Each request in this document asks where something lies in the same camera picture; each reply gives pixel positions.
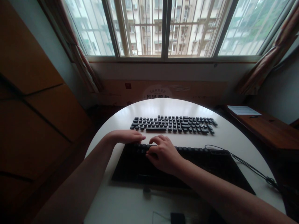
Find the oval table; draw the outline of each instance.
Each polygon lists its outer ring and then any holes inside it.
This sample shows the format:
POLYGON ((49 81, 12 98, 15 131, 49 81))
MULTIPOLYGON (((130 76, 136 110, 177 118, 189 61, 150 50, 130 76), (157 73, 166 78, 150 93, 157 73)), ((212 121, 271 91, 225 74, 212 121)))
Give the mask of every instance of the oval table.
MULTIPOLYGON (((114 114, 97 132, 87 150, 86 156, 108 132, 116 129, 130 129, 134 117, 191 116, 212 117, 218 123, 213 126, 214 135, 198 133, 168 133, 175 146, 203 148, 206 144, 222 147, 245 160, 253 167, 269 177, 273 174, 266 161, 249 139, 229 121, 215 112, 197 104, 177 99, 151 99, 134 103, 114 114)), ((146 139, 142 144, 149 144, 149 140, 158 135, 141 131, 146 139)), ((196 216, 204 205, 199 199, 168 193, 152 194, 147 197, 142 188, 117 186, 111 183, 111 177, 122 153, 124 144, 117 144, 106 168, 101 186, 85 217, 84 224, 90 223, 153 223, 153 212, 170 214, 183 212, 187 216, 196 216)), ((256 175, 245 165, 238 167, 260 199, 271 204, 284 214, 286 213, 282 197, 277 191, 256 175)))

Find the white wall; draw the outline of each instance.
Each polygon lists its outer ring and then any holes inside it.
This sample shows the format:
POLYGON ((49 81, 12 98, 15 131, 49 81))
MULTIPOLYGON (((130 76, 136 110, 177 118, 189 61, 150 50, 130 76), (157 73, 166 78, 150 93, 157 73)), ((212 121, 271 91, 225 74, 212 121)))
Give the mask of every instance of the white wall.
POLYGON ((299 54, 280 69, 271 72, 259 94, 249 103, 290 124, 299 118, 299 54))
POLYGON ((81 106, 87 109, 95 105, 97 103, 95 98, 84 86, 37 0, 9 0, 9 2, 41 45, 81 106))
POLYGON ((227 82, 222 104, 242 103, 246 96, 234 93, 242 76, 254 64, 158 64, 158 63, 91 63, 101 79, 161 80, 161 81, 206 81, 227 82))

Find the black keyboard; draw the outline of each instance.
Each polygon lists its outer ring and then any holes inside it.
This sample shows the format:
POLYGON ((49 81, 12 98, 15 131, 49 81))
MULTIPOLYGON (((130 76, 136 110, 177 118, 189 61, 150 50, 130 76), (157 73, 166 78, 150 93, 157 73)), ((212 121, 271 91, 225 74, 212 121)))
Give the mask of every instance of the black keyboard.
POLYGON ((131 130, 146 130, 150 132, 192 132, 215 134, 212 126, 217 126, 213 118, 158 116, 157 118, 135 117, 130 127, 131 130))
MULTIPOLYGON (((154 167, 145 156, 146 151, 150 147, 151 145, 145 144, 126 144, 115 168, 112 180, 189 189, 190 187, 178 178, 154 167)), ((175 148, 183 158, 255 195, 255 192, 228 151, 191 147, 175 148)))

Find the spacebar keycap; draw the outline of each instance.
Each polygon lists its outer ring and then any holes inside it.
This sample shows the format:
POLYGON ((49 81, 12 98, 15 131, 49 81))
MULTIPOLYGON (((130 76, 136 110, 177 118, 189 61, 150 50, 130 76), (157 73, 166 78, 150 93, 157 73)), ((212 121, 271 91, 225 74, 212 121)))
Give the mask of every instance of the spacebar keycap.
POLYGON ((166 128, 146 128, 146 131, 166 131, 166 128))

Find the paper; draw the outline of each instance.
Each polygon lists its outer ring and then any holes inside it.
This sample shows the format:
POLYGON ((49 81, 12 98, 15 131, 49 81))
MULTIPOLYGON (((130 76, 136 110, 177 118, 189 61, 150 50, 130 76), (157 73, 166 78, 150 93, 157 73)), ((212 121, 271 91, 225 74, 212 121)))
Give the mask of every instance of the paper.
POLYGON ((261 115, 259 112, 247 106, 227 106, 236 115, 261 115))

